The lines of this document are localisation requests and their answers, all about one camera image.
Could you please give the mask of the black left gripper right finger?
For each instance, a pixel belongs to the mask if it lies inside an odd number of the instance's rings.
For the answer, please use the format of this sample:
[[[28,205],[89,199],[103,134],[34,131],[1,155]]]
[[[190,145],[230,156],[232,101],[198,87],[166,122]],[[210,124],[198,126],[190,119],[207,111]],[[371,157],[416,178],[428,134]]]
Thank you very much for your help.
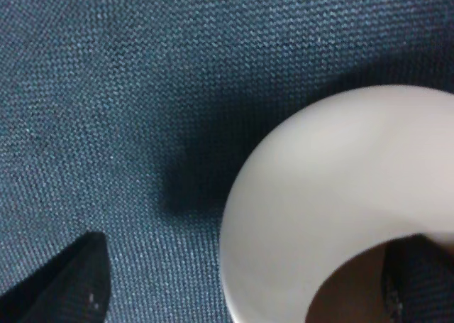
[[[387,244],[381,284],[391,322],[453,321],[453,255],[425,236]]]

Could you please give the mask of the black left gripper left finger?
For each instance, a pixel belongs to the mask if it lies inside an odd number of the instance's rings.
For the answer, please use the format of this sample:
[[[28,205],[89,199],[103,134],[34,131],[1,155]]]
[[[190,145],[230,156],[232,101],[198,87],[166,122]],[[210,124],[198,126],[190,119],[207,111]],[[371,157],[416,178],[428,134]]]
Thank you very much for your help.
[[[87,232],[1,296],[1,321],[104,322],[110,297],[106,235]]]

